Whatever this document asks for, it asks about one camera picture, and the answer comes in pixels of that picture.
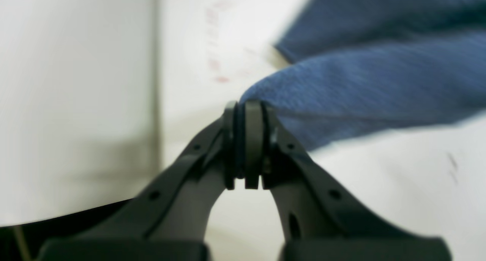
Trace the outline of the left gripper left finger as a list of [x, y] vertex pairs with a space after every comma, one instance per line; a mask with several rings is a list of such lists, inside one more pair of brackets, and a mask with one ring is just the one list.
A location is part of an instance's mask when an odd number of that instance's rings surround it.
[[243, 178], [241, 107], [199, 132], [174, 163], [112, 216], [71, 238], [48, 241], [42, 261], [208, 261], [211, 209]]

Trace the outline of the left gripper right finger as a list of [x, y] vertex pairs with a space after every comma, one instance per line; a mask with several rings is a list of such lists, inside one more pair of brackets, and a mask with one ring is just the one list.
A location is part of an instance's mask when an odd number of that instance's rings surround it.
[[318, 166], [260, 101], [244, 104], [245, 188], [262, 181], [281, 218], [281, 261], [450, 261], [441, 238], [387, 222]]

